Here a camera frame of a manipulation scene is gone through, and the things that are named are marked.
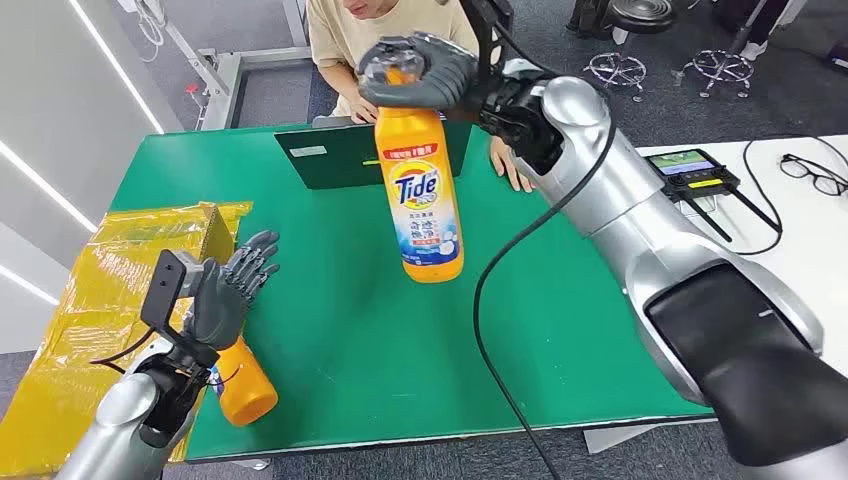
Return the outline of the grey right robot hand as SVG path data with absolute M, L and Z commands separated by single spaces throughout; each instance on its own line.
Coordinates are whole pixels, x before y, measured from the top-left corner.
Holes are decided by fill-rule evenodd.
M 366 71 L 377 59 L 411 52 L 423 60 L 423 73 L 411 83 L 389 84 L 369 79 Z M 426 108 L 447 111 L 459 105 L 476 77 L 479 57 L 426 32 L 383 36 L 362 55 L 356 73 L 363 77 L 360 95 L 377 107 Z

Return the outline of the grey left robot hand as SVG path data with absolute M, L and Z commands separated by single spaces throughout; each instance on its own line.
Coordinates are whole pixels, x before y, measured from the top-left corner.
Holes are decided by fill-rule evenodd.
M 216 351 L 233 346 L 246 312 L 268 279 L 279 270 L 269 262 L 278 251 L 279 234 L 256 233 L 237 248 L 229 259 L 203 262 L 203 273 L 184 332 Z

